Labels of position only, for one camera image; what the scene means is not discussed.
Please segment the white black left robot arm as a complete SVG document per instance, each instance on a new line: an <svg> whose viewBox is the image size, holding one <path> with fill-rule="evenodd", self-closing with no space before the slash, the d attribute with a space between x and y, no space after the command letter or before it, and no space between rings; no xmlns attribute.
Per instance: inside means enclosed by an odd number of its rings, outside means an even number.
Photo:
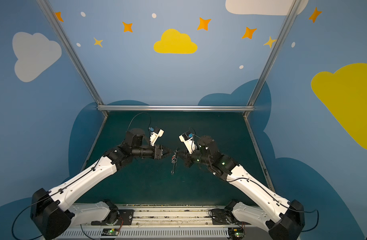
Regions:
<svg viewBox="0 0 367 240"><path fill-rule="evenodd" d="M142 129L128 130L120 145L106 151L89 168L49 191L36 191L32 196L30 218L42 236L53 240L70 226L91 222L123 224L118 207L109 200L81 207L73 204L99 182L132 163L134 158L160 160L169 156L170 149L156 144L163 133L160 128L152 129L148 135Z"/></svg>

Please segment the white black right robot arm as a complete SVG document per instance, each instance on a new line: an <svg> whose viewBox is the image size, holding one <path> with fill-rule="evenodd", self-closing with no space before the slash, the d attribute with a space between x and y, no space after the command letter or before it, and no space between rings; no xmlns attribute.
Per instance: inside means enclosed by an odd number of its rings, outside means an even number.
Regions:
<svg viewBox="0 0 367 240"><path fill-rule="evenodd" d="M250 175L233 158L222 154L210 136L194 141L194 134L179 136L186 150L176 154L185 161L185 166L203 164L216 177L227 182L253 200L257 207L243 202L231 202L226 208L235 221L251 224L269 233L273 240L298 240L305 226L303 205L294 200L290 202Z"/></svg>

